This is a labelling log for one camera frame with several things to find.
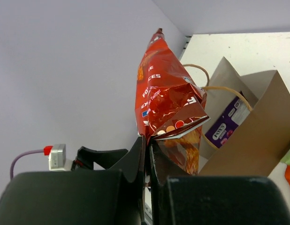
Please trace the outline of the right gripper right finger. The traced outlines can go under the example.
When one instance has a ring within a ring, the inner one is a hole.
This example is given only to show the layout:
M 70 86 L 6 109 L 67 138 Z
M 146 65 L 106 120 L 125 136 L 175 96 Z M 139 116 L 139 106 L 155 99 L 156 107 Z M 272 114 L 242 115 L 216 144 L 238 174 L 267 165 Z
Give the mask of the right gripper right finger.
M 259 176 L 192 176 L 149 146 L 155 225 L 290 225 L 277 185 Z

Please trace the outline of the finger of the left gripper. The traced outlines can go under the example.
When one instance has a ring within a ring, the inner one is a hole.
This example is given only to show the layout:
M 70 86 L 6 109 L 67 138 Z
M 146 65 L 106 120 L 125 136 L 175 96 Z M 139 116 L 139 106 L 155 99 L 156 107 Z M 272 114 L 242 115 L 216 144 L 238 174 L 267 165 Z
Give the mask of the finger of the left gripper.
M 82 146 L 73 161 L 73 170 L 79 168 L 94 169 L 94 163 L 100 165 L 104 169 L 109 169 L 116 164 L 129 151 L 127 149 L 117 149 L 108 151 L 97 151 Z

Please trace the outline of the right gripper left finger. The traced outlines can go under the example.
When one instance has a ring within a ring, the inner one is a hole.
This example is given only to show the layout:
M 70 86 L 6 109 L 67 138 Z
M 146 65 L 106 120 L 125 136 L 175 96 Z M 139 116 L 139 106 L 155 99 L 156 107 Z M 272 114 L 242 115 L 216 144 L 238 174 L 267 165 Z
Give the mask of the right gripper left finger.
M 109 169 L 26 172 L 0 198 L 0 225 L 142 225 L 146 139 Z

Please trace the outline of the purple Fox's candy bag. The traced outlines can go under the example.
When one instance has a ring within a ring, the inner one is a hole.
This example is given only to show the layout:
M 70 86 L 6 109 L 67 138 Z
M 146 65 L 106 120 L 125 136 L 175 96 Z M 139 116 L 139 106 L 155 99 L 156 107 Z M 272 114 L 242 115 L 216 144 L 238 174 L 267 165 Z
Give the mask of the purple Fox's candy bag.
M 207 131 L 205 140 L 213 148 L 220 148 L 249 114 L 250 110 L 244 101 L 235 97 Z

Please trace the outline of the red Doritos chip bag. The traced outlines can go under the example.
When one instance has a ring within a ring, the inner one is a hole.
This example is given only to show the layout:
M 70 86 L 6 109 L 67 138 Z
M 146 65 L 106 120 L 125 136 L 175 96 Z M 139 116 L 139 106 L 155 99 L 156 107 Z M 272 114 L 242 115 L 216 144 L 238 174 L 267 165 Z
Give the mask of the red Doritos chip bag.
M 161 143 L 163 153 L 190 175 L 198 174 L 202 125 L 210 120 L 206 98 L 159 28 L 137 70 L 137 130 L 147 143 Z

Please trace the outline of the brown paper bag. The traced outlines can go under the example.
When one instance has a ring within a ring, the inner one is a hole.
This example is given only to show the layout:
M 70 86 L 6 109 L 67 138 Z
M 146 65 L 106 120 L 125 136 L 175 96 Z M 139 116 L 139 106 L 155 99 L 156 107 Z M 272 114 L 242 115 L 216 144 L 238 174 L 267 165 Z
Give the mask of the brown paper bag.
M 203 176 L 268 176 L 290 149 L 290 93 L 276 70 L 241 76 L 222 58 L 210 78 L 204 134 L 236 97 L 243 93 L 252 110 L 223 146 L 215 149 L 205 139 L 200 156 Z

